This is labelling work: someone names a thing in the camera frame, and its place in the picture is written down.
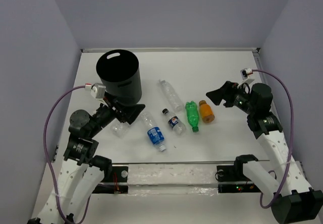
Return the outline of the orange juice bottle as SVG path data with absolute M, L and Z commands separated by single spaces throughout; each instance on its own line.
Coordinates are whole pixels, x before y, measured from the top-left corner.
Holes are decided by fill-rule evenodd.
M 214 121 L 215 115 L 209 104 L 205 100 L 199 102 L 199 112 L 204 123 L 208 124 Z

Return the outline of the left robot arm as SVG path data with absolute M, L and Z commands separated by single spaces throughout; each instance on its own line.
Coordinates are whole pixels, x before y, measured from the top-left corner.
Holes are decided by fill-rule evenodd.
M 71 114 L 61 170 L 58 174 L 51 171 L 53 190 L 40 213 L 28 223 L 82 223 L 77 217 L 87 212 L 92 192 L 111 177 L 112 161 L 95 153 L 98 142 L 93 138 L 115 119 L 132 124 L 145 105 L 124 106 L 107 96 L 99 101 L 93 115 L 83 109 Z

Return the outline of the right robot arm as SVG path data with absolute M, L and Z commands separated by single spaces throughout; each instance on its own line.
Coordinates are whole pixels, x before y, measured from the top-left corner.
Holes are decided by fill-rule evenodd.
M 247 124 L 256 140 L 266 152 L 275 176 L 266 171 L 252 155 L 236 157 L 233 176 L 239 180 L 251 180 L 269 203 L 278 223 L 295 223 L 315 219 L 322 208 L 322 191 L 314 190 L 290 155 L 291 145 L 286 143 L 283 128 L 271 112 L 273 100 L 271 88 L 255 83 L 246 92 L 238 83 L 227 81 L 217 89 L 206 93 L 215 104 L 224 100 L 225 107 L 237 107 L 247 113 Z

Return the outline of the blue label water bottle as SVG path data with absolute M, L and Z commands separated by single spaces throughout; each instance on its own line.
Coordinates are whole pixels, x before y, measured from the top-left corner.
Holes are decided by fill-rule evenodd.
M 164 135 L 151 113 L 148 111 L 143 111 L 140 115 L 140 118 L 146 128 L 147 135 L 153 146 L 160 152 L 166 151 L 167 148 L 164 143 Z

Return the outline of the green plastic bottle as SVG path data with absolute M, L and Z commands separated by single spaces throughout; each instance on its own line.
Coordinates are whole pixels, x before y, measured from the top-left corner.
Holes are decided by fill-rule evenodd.
M 197 104 L 194 101 L 186 102 L 185 110 L 187 115 L 187 121 L 192 128 L 193 133 L 199 131 L 199 114 L 197 110 Z

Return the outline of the white green label bottle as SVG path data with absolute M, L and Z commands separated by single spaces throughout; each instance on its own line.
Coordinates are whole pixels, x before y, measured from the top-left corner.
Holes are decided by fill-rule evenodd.
M 123 138 L 126 135 L 128 129 L 129 126 L 127 123 L 120 123 L 118 121 L 114 122 L 111 126 L 112 133 L 118 138 Z

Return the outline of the Pepsi label small bottle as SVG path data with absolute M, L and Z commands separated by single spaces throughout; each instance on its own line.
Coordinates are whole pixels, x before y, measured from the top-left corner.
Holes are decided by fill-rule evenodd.
M 167 108 L 162 110 L 163 115 L 165 116 L 168 125 L 177 135 L 182 135 L 186 131 L 186 126 L 182 121 L 177 117 L 175 113 L 169 111 Z

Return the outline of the clear label-free plastic bottle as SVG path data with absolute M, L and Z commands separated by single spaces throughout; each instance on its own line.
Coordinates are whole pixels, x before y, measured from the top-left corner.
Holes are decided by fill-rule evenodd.
M 184 104 L 173 86 L 166 80 L 159 80 L 161 90 L 175 112 L 184 110 Z

